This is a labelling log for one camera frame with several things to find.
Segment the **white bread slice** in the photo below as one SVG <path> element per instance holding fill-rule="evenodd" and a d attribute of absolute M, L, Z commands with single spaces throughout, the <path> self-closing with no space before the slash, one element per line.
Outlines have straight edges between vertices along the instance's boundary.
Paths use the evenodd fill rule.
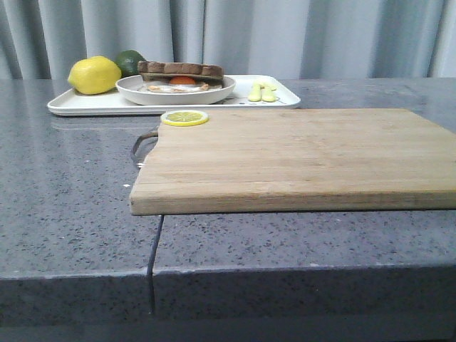
<path fill-rule="evenodd" d="M 224 70 L 221 66 L 200 63 L 139 61 L 138 73 L 148 76 L 190 76 L 217 80 L 224 77 Z"/>

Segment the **white round plate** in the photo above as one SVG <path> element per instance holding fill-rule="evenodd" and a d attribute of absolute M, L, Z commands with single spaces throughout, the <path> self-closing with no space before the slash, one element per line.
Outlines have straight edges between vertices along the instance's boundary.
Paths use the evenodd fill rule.
<path fill-rule="evenodd" d="M 122 78 L 116 88 L 125 99 L 139 105 L 208 105 L 234 90 L 236 81 L 228 76 L 221 81 L 196 81 L 195 85 L 171 85 L 168 79 L 144 81 L 142 76 Z"/>

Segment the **white bear-print tray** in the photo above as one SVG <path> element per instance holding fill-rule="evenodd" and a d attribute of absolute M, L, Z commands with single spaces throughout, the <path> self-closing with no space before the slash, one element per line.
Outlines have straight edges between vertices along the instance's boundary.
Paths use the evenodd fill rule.
<path fill-rule="evenodd" d="M 191 105 L 141 105 L 129 101 L 117 90 L 99 95 L 82 95 L 74 89 L 67 90 L 48 103 L 48 109 L 59 116 L 109 116 L 109 115 L 159 115 L 169 110 L 211 110 L 231 108 L 297 108 L 301 99 L 285 85 L 271 76 L 229 75 L 234 82 L 227 97 L 211 104 Z M 251 102 L 251 87 L 256 81 L 266 81 L 275 87 L 274 102 Z"/>

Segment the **lemon slice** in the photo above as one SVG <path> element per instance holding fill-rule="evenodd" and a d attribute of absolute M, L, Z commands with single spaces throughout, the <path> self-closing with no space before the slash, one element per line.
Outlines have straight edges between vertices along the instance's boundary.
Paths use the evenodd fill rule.
<path fill-rule="evenodd" d="M 199 110 L 174 110 L 163 113 L 160 120 L 166 125 L 189 127 L 206 123 L 209 115 Z"/>

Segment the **yellow plastic knife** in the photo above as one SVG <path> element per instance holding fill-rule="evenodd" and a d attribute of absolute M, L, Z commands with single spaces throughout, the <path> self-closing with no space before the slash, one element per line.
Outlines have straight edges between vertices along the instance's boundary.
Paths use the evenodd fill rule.
<path fill-rule="evenodd" d="M 275 95 L 276 87 L 270 83 L 262 83 L 260 85 L 261 88 L 261 100 L 267 103 L 273 103 L 277 100 Z"/>

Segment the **green lime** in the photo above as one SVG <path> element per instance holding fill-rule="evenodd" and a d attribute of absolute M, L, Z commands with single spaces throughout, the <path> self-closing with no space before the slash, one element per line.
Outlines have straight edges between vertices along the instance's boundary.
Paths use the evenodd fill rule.
<path fill-rule="evenodd" d="M 145 58 L 136 50 L 121 51 L 115 57 L 115 64 L 121 70 L 123 78 L 136 76 L 140 61 L 145 61 Z"/>

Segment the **wooden cutting board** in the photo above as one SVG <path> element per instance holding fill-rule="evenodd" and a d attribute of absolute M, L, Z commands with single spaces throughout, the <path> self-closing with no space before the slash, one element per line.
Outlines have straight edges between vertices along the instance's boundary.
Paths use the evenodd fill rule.
<path fill-rule="evenodd" d="M 455 207 L 455 134 L 401 108 L 215 110 L 161 124 L 136 215 Z"/>

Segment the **yellow lemon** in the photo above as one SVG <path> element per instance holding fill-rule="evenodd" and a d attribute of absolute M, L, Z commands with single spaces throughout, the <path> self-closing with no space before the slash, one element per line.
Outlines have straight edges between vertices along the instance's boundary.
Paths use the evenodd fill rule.
<path fill-rule="evenodd" d="M 106 93 L 115 87 L 122 72 L 109 58 L 94 56 L 76 62 L 68 75 L 69 84 L 84 95 Z"/>

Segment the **grey curtain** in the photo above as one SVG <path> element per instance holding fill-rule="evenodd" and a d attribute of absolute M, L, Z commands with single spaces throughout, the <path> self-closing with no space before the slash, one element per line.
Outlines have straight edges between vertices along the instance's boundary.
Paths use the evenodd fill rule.
<path fill-rule="evenodd" d="M 453 1 L 3 1 L 1 77 L 135 50 L 277 78 L 455 75 Z"/>

